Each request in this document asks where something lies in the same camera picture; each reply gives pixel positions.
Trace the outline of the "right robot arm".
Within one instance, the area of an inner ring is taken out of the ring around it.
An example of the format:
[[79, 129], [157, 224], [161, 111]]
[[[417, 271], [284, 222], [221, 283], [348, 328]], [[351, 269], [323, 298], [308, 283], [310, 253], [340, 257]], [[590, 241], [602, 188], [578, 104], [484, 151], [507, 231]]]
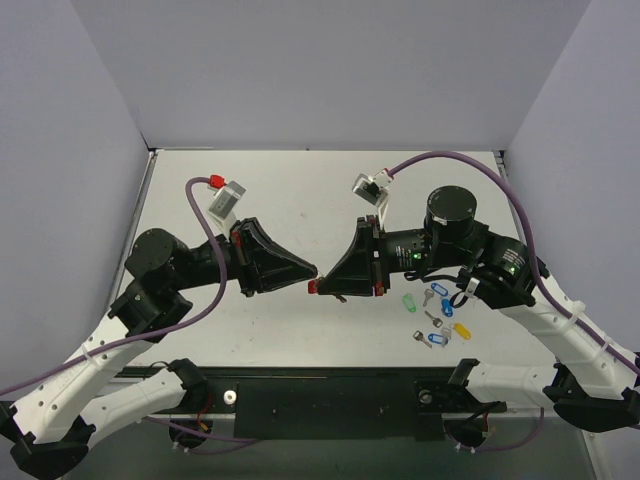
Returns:
[[426, 203], [420, 229], [385, 231], [376, 216], [357, 221], [348, 250], [312, 294], [382, 296], [390, 277], [435, 280], [456, 268], [464, 299], [475, 298], [516, 321], [555, 357], [551, 366], [516, 367], [464, 359], [447, 383], [449, 402], [551, 408], [571, 425], [601, 433], [639, 424], [639, 357], [587, 320], [584, 306], [564, 297], [546, 266], [531, 267], [525, 244], [476, 221], [477, 201], [463, 187], [444, 186]]

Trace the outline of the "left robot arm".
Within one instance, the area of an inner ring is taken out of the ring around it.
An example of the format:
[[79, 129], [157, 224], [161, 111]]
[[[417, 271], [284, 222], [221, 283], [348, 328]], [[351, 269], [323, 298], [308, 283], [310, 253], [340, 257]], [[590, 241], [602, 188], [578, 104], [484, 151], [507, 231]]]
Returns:
[[313, 264], [271, 240], [255, 218], [197, 248], [163, 229], [148, 230], [136, 239], [125, 268], [133, 280], [75, 352], [78, 364], [1, 404], [1, 434], [13, 444], [17, 467], [34, 478], [63, 476], [103, 438], [147, 415], [199, 411], [208, 404], [208, 382], [188, 359], [115, 393], [100, 393], [188, 314], [193, 305], [182, 291], [235, 280], [251, 297], [317, 274]]

